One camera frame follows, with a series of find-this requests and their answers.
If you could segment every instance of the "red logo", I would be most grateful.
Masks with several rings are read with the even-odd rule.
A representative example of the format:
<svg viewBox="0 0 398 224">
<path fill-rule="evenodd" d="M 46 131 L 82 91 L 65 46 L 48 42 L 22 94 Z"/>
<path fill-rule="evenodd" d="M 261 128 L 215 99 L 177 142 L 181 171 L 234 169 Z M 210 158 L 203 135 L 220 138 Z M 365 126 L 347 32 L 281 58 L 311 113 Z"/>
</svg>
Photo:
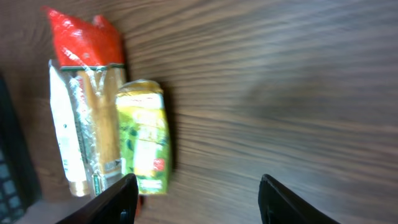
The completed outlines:
<svg viewBox="0 0 398 224">
<path fill-rule="evenodd" d="M 154 170 L 155 171 L 163 171 L 164 170 L 164 159 L 155 159 L 154 160 Z"/>
</svg>

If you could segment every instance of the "green packet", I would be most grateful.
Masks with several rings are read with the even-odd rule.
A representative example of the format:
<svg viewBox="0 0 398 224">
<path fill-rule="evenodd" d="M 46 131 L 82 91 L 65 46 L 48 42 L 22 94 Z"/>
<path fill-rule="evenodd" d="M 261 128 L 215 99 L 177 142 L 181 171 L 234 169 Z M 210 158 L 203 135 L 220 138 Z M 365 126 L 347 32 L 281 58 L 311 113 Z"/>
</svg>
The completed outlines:
<svg viewBox="0 0 398 224">
<path fill-rule="evenodd" d="M 116 95 L 122 173 L 134 173 L 140 194 L 166 194 L 170 137 L 159 84 L 137 80 Z"/>
</svg>

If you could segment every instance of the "snack package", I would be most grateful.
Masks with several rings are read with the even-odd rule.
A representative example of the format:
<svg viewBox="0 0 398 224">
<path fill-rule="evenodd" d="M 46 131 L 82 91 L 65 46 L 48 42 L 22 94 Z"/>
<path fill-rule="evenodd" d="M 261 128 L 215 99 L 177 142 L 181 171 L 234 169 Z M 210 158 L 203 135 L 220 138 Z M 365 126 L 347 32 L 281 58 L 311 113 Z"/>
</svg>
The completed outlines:
<svg viewBox="0 0 398 224">
<path fill-rule="evenodd" d="M 55 52 L 67 77 L 76 131 L 92 197 L 121 177 L 114 99 L 125 82 L 121 39 L 103 17 L 93 23 L 46 8 Z"/>
<path fill-rule="evenodd" d="M 135 173 L 140 194 L 166 194 L 170 138 L 163 91 L 148 80 L 130 82 L 116 97 L 123 174 Z"/>
<path fill-rule="evenodd" d="M 50 105 L 63 169 L 72 195 L 82 197 L 89 194 L 90 191 L 81 158 L 75 117 L 65 84 L 68 83 L 68 77 L 62 77 L 57 70 L 55 61 L 50 60 L 49 67 Z"/>
</svg>

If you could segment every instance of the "green package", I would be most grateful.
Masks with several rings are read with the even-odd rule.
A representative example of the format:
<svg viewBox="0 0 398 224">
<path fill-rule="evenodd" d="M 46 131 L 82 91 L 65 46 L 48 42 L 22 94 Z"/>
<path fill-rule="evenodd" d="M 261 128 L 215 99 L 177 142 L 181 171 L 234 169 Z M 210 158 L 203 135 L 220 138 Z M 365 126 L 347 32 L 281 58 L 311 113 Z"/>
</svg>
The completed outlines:
<svg viewBox="0 0 398 224">
<path fill-rule="evenodd" d="M 116 96 L 122 173 L 134 173 L 140 194 L 166 194 L 170 137 L 159 84 L 138 80 Z"/>
</svg>

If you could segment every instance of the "wood grain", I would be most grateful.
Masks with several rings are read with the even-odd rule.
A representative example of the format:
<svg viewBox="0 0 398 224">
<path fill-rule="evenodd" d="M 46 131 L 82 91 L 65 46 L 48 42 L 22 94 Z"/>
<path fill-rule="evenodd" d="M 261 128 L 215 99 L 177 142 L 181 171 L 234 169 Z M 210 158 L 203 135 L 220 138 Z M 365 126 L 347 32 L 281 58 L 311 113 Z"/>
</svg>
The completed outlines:
<svg viewBox="0 0 398 224">
<path fill-rule="evenodd" d="M 55 200 L 68 192 L 44 4 L 104 14 L 124 37 L 131 78 L 172 96 L 177 169 L 138 223 L 260 223 L 264 173 L 339 222 L 398 220 L 398 2 L 3 1 L 0 68 Z"/>
</svg>

